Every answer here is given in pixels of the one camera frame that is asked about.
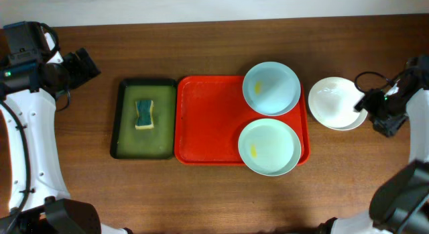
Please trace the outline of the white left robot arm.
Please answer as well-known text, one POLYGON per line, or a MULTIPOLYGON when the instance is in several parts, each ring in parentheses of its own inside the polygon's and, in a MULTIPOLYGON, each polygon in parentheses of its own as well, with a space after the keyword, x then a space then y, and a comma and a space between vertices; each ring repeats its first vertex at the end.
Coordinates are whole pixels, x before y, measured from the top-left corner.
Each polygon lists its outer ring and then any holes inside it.
POLYGON ((9 66, 1 69, 1 113, 6 123, 12 187, 9 216, 2 233, 130 233, 101 223, 93 205, 72 200, 62 177, 54 117, 56 99, 72 87, 72 73, 89 73, 94 65, 59 53, 48 40, 11 46, 9 66))

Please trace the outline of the light blue plate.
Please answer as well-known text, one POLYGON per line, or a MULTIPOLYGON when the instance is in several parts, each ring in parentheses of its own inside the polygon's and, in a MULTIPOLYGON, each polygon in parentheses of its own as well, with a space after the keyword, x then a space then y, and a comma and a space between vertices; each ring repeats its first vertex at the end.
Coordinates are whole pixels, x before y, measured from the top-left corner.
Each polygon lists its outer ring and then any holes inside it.
POLYGON ((245 102, 257 113, 280 116, 290 112, 301 96, 296 73, 279 62, 262 62, 252 67, 243 80, 245 102))

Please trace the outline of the white plate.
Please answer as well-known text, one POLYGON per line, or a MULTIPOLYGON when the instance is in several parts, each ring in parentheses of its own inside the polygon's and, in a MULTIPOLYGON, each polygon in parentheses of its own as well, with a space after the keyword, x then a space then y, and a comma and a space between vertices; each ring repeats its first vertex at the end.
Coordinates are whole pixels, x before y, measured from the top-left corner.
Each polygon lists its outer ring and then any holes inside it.
POLYGON ((308 106, 320 124, 329 129, 348 131, 360 126, 368 116, 364 109, 355 110, 363 95, 351 80, 332 76, 313 85, 308 94, 308 106))

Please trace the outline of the light green plate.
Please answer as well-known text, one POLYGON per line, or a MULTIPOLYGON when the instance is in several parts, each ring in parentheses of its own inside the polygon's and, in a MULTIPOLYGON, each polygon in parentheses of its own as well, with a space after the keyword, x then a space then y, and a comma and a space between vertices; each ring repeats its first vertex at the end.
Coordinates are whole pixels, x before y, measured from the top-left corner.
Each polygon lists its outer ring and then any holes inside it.
POLYGON ((238 151, 244 164, 264 176, 281 176, 292 171, 301 157, 297 133, 276 119, 258 119, 243 128, 238 151))

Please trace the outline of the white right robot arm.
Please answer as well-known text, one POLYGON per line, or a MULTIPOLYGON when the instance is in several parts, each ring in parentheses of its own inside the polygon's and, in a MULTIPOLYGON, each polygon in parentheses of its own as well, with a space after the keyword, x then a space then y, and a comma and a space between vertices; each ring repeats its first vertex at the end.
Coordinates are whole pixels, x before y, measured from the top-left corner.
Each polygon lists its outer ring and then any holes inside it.
POLYGON ((410 58, 386 85, 366 91, 354 106, 366 110, 373 129, 386 137, 410 123, 408 165, 380 186, 369 210, 320 224, 318 234, 428 234, 428 56, 410 58))

